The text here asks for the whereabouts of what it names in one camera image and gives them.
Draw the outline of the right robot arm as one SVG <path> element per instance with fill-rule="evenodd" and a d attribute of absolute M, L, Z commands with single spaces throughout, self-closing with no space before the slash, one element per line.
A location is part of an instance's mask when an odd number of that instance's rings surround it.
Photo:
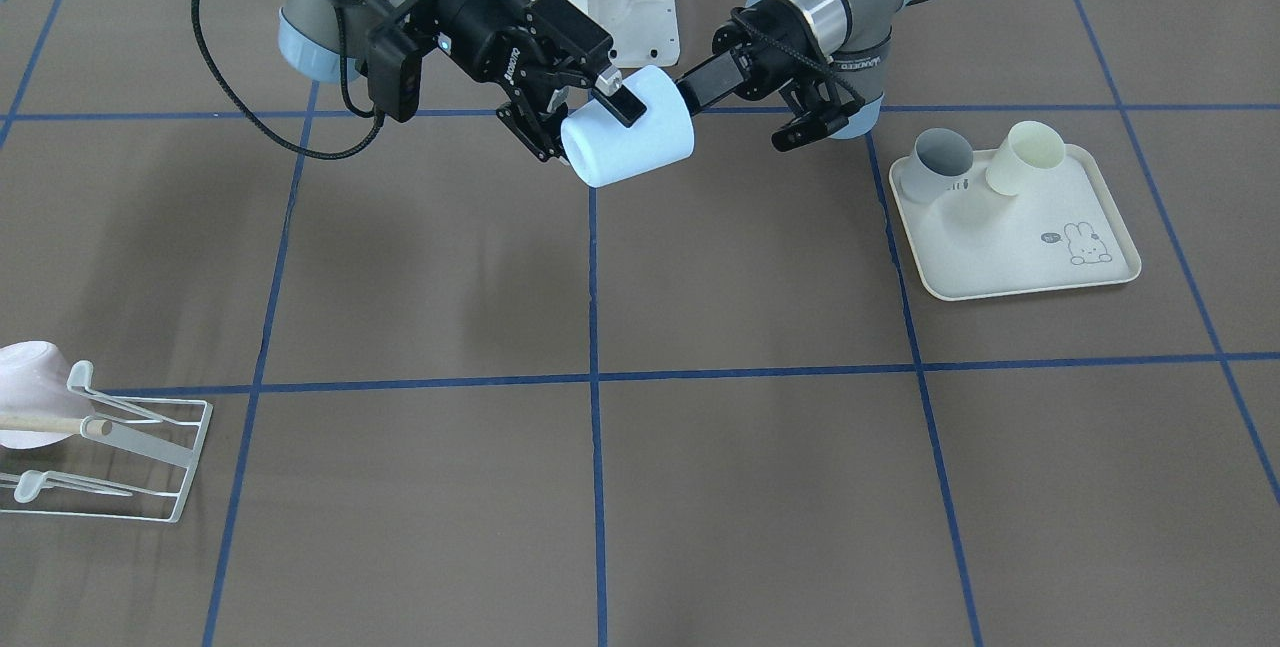
<path fill-rule="evenodd" d="M 189 0 L 197 49 L 214 79 L 244 115 L 207 46 L 202 0 Z M 562 158 L 566 95 L 589 92 L 625 128 L 645 105 L 611 59 L 612 37 L 570 0 L 285 0 L 278 47 L 310 79 L 337 83 L 349 96 L 364 78 L 370 108 L 346 108 L 372 122 L 407 122 L 420 106 L 422 60 L 444 53 L 470 79 L 499 86 L 498 119 L 539 160 Z"/>

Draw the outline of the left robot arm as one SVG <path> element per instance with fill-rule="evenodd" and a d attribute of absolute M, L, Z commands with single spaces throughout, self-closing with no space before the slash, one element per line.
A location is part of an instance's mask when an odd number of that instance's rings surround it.
<path fill-rule="evenodd" d="M 772 136 L 790 151 L 869 133 L 881 115 L 893 18 L 928 0 L 750 0 L 716 31 L 712 55 L 678 82 L 687 109 L 780 94 L 792 118 Z"/>

